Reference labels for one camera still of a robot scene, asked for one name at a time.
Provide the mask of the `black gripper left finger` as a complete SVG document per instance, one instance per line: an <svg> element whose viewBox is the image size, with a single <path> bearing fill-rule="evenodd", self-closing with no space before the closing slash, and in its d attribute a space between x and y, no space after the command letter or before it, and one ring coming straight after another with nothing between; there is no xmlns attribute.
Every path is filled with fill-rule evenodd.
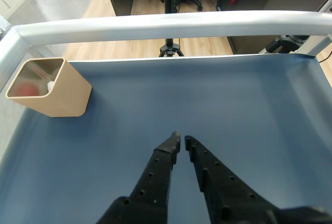
<svg viewBox="0 0 332 224"><path fill-rule="evenodd" d="M171 174L180 148L180 133L173 132L153 150L144 172L129 196L130 200L148 205L168 205Z"/></svg>

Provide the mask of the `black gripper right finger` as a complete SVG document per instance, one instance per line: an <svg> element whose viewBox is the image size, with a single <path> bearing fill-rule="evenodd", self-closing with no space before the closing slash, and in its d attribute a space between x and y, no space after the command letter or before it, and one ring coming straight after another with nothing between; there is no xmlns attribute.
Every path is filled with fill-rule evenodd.
<svg viewBox="0 0 332 224"><path fill-rule="evenodd" d="M201 142L185 136L185 148L195 167L211 223L277 223L268 202L226 167Z"/></svg>

